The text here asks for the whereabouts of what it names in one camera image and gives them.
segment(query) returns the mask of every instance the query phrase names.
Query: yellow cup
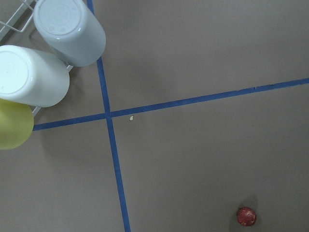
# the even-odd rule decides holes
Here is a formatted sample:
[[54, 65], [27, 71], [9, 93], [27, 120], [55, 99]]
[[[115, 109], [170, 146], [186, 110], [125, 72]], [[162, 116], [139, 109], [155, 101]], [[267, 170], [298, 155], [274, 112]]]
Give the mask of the yellow cup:
[[22, 145], [31, 135], [33, 124], [28, 105], [0, 99], [0, 150]]

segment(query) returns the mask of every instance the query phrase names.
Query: blue tape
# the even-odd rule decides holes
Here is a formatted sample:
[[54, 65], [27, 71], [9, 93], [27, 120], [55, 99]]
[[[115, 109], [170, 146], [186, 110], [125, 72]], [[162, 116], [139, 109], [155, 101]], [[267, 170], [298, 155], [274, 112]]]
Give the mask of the blue tape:
[[96, 121], [96, 120], [101, 120], [101, 119], [105, 119], [105, 114], [89, 115], [89, 116], [84, 116], [84, 117], [65, 119], [61, 121], [42, 123], [42, 124], [34, 125], [33, 131], [40, 131], [40, 130], [49, 129], [49, 128], [62, 127], [62, 126]]
[[212, 101], [212, 100], [221, 99], [221, 98], [235, 97], [239, 95], [258, 93], [258, 92], [263, 92], [263, 91], [268, 91], [268, 90], [287, 88], [287, 87], [304, 85], [304, 84], [309, 84], [309, 78], [295, 80], [295, 81], [282, 82], [282, 83], [277, 83], [274, 85], [259, 86], [259, 87], [245, 88], [241, 90], [234, 90], [234, 91], [229, 91], [229, 92], [224, 92], [224, 93], [211, 94], [211, 95], [206, 95], [206, 96], [201, 96], [201, 97], [196, 97], [196, 98], [169, 101], [165, 103], [141, 106], [141, 107], [126, 109], [126, 110], [118, 110], [118, 111], [111, 112], [111, 117], [119, 117], [119, 116], [137, 114], [137, 113], [142, 113], [142, 112], [147, 112], [147, 111], [160, 110], [160, 109], [171, 108], [171, 107], [176, 107], [176, 106], [181, 106], [181, 105], [188, 105], [188, 104], [193, 104], [193, 103], [198, 103], [198, 102], [207, 102], [207, 101]]
[[[91, 10], [91, 12], [94, 14], [94, 7], [93, 7], [92, 0], [87, 0], [87, 5], [88, 5], [88, 8]], [[112, 161], [113, 161], [114, 171], [115, 171], [115, 176], [116, 176], [122, 218], [124, 222], [125, 232], [131, 232], [129, 216], [128, 216], [127, 206], [126, 206], [125, 190], [124, 190], [122, 176], [121, 176], [120, 163], [119, 163], [117, 144], [116, 144], [116, 138], [115, 138], [115, 131], [114, 131], [113, 123], [112, 123], [110, 101], [108, 98], [102, 58], [99, 58], [97, 60], [97, 67], [98, 67], [98, 75], [99, 75], [99, 80], [100, 80], [102, 98], [104, 102], [104, 110], [106, 114], [108, 135], [109, 135], [110, 144], [111, 144]]]

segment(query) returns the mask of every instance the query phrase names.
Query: small red ball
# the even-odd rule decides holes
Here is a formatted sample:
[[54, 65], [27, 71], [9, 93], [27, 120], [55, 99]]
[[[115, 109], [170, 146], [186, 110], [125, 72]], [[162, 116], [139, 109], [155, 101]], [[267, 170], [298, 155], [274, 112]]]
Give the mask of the small red ball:
[[242, 226], [252, 226], [256, 222], [256, 213], [248, 207], [240, 208], [237, 212], [237, 221]]

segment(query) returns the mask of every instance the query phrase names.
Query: dish rack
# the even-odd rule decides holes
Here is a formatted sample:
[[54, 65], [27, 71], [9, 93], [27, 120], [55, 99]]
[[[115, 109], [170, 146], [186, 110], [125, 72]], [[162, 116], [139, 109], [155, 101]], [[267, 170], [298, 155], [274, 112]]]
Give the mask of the dish rack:
[[[14, 11], [12, 16], [9, 18], [7, 22], [2, 22], [0, 21], [0, 26], [2, 25], [2, 28], [0, 29], [0, 41], [5, 37], [5, 35], [10, 31], [14, 30], [15, 32], [18, 33], [23, 33], [27, 26], [30, 24], [31, 20], [33, 19], [33, 13], [30, 15], [30, 17], [27, 19], [26, 23], [22, 27], [22, 29], [17, 29], [14, 27], [14, 24], [20, 19], [20, 17], [23, 15], [23, 13], [27, 10], [30, 9], [33, 11], [33, 7], [31, 6], [33, 3], [37, 3], [39, 0], [19, 0], [21, 2], [20, 6]], [[73, 66], [68, 65], [67, 70], [71, 71]], [[41, 107], [35, 107], [32, 110], [33, 116], [36, 116], [36, 114], [39, 112]]]

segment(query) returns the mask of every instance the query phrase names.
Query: white cup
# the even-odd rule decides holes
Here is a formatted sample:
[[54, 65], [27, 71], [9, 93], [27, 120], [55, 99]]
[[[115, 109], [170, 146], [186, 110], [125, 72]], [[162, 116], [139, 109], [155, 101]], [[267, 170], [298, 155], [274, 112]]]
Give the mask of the white cup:
[[0, 46], [0, 98], [40, 107], [60, 102], [69, 72], [55, 55], [13, 45]]
[[40, 0], [33, 18], [56, 55], [72, 66], [96, 62], [105, 49], [105, 32], [82, 0]]

